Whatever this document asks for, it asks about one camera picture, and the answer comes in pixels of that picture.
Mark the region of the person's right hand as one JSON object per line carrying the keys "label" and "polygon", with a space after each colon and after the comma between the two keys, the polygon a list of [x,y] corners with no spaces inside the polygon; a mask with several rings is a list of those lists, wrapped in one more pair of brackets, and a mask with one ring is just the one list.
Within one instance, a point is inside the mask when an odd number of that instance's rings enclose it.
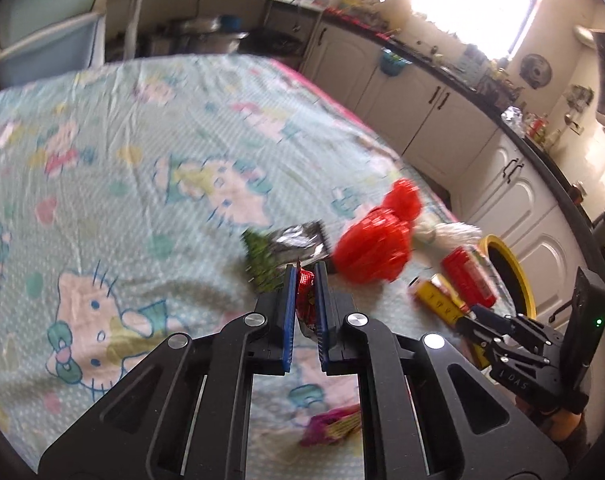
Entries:
{"label": "person's right hand", "polygon": [[515,398],[515,404],[531,422],[556,444],[587,443],[587,426],[583,414],[574,414],[564,408],[542,413],[518,396]]}

